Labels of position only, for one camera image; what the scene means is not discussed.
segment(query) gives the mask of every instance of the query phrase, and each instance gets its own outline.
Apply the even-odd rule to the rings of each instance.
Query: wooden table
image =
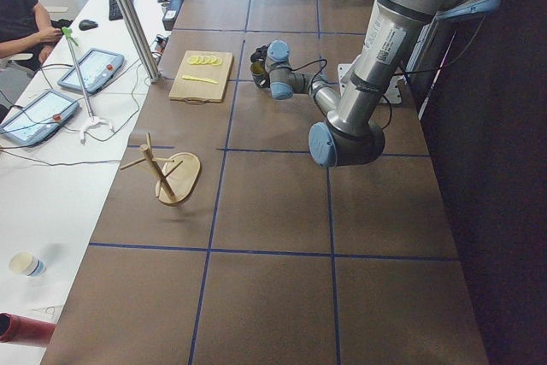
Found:
[[[122,163],[150,132],[157,156],[200,158],[197,186],[169,208],[147,173],[118,172],[44,365],[487,363],[411,99],[380,159],[324,169],[320,111],[250,77],[281,38],[335,80],[372,3],[185,0]],[[186,50],[234,54],[223,103],[168,99]]]

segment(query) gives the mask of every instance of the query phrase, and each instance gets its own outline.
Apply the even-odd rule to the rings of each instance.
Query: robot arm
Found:
[[[372,162],[382,153],[385,138],[370,118],[421,28],[435,17],[455,20],[490,13],[500,1],[375,0],[362,53],[350,69],[343,96],[320,76],[294,73],[288,45],[274,41],[263,59],[272,96],[281,99],[307,92],[326,115],[309,132],[310,152],[321,166]]]

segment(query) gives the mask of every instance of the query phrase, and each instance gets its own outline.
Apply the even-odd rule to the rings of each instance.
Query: wooden cutting board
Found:
[[[214,61],[222,59],[221,64],[192,64],[195,61]],[[221,102],[226,92],[226,84],[232,68],[233,54],[222,51],[187,50],[180,64],[179,71],[169,92],[171,100],[194,100],[204,102]],[[216,84],[183,79],[183,75],[200,79],[211,79]]]

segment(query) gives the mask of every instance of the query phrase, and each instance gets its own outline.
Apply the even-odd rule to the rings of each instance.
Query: black shirt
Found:
[[[32,8],[38,0],[0,0],[0,42],[24,38],[38,31]]]

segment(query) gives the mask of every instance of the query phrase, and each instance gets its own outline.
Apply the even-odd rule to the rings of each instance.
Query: white stand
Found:
[[[96,115],[90,114],[90,116],[85,120],[84,124],[79,130],[79,141],[83,144],[85,143],[85,132],[89,130],[90,128],[93,128],[95,126],[100,126],[101,124],[107,124],[109,126],[109,129],[111,132],[114,132],[114,125],[112,124],[112,121],[102,119],[101,117],[97,117]]]

